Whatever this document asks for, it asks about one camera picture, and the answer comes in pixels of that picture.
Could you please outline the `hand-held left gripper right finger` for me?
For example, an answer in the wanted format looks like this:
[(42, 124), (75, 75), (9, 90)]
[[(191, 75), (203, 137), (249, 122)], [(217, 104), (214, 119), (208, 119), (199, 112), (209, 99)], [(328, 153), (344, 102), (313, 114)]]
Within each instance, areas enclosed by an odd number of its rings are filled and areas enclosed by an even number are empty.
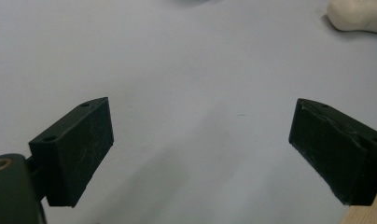
[(288, 142), (345, 205), (377, 196), (377, 131), (330, 105), (300, 98)]

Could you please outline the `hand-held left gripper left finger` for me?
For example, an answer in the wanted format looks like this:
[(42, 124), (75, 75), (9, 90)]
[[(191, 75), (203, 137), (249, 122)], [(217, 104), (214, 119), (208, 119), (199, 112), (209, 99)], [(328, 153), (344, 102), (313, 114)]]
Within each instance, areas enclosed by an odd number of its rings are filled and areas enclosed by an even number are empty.
[(76, 206), (113, 143), (106, 97), (78, 105), (30, 141), (35, 163), (47, 170), (49, 205)]

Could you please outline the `light wooden piece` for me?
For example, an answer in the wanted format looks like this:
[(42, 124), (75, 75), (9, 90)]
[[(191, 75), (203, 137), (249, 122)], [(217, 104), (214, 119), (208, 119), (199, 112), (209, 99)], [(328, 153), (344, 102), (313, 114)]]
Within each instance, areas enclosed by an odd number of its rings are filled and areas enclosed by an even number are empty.
[(377, 224), (377, 196), (371, 206), (350, 206), (340, 224)]

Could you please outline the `white lumpy object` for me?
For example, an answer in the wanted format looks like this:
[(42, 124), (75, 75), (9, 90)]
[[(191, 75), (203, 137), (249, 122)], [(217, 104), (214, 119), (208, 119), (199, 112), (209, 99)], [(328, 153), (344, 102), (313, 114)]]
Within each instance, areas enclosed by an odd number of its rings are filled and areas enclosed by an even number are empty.
[(377, 33), (377, 0), (329, 0), (327, 15), (340, 31)]

